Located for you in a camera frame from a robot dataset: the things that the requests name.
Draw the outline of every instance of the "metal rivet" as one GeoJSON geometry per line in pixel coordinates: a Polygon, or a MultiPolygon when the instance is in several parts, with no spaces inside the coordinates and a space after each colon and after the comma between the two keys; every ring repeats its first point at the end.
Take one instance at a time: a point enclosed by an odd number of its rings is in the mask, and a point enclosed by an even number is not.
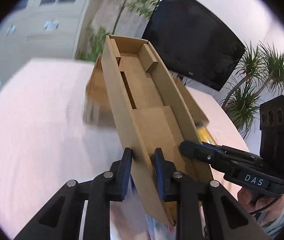
{"type": "Polygon", "coordinates": [[[107,179],[112,178],[113,177],[113,172],[111,171],[106,171],[103,173],[103,176],[107,179]]]}
{"type": "Polygon", "coordinates": [[[173,177],[175,177],[176,179],[182,178],[182,172],[181,171],[175,171],[173,173],[173,177]]]}
{"type": "Polygon", "coordinates": [[[212,187],[218,187],[218,186],[220,186],[220,183],[217,180],[211,180],[210,185],[212,187]]]}
{"type": "Polygon", "coordinates": [[[68,182],[66,183],[66,185],[67,185],[68,187],[74,187],[75,184],[76,184],[76,181],[75,181],[74,179],[70,179],[70,180],[68,180],[68,182]]]}

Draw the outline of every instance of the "black television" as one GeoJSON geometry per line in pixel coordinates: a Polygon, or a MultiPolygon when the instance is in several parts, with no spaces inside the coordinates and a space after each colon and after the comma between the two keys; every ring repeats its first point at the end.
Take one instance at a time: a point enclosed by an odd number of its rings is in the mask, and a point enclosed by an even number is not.
{"type": "Polygon", "coordinates": [[[142,38],[169,70],[218,91],[245,51],[238,37],[196,0],[159,0],[142,38]]]}

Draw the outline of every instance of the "table surface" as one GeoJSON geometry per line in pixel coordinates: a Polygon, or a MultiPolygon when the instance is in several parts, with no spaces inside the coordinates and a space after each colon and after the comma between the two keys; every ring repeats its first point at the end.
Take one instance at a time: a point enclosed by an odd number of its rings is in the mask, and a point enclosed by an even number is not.
{"type": "MultiPolygon", "coordinates": [[[[82,61],[32,59],[0,91],[0,225],[10,238],[66,181],[91,180],[122,156],[114,128],[83,122],[92,70],[93,64],[82,61]]],[[[216,143],[247,150],[218,103],[189,91],[209,118],[216,143]]],[[[236,196],[239,186],[213,174],[236,196]]],[[[141,202],[129,190],[123,203],[111,206],[111,232],[148,239],[146,228],[141,202]]]]}

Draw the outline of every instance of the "camera lens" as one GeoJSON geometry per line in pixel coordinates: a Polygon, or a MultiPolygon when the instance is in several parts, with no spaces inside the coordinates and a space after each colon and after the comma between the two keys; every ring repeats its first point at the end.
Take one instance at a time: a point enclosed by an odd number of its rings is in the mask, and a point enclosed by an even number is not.
{"type": "Polygon", "coordinates": [[[267,120],[270,124],[273,124],[274,114],[273,114],[272,110],[269,110],[267,112],[267,120]]]}
{"type": "Polygon", "coordinates": [[[282,123],[283,121],[283,112],[281,109],[279,109],[277,112],[276,112],[276,121],[278,123],[282,123]]]}
{"type": "Polygon", "coordinates": [[[265,122],[265,115],[264,115],[264,113],[261,114],[261,122],[262,122],[262,124],[265,122]]]}

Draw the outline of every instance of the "cardboard insert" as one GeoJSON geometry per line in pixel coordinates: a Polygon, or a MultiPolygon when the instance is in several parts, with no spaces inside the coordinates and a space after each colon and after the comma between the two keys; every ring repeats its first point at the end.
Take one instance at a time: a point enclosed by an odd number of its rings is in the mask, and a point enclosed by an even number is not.
{"type": "Polygon", "coordinates": [[[201,142],[175,82],[150,42],[109,35],[101,59],[108,99],[122,147],[134,151],[131,174],[147,214],[173,225],[176,204],[163,203],[154,183],[152,156],[161,147],[166,160],[194,179],[213,179],[210,166],[184,158],[179,144],[201,142]]]}

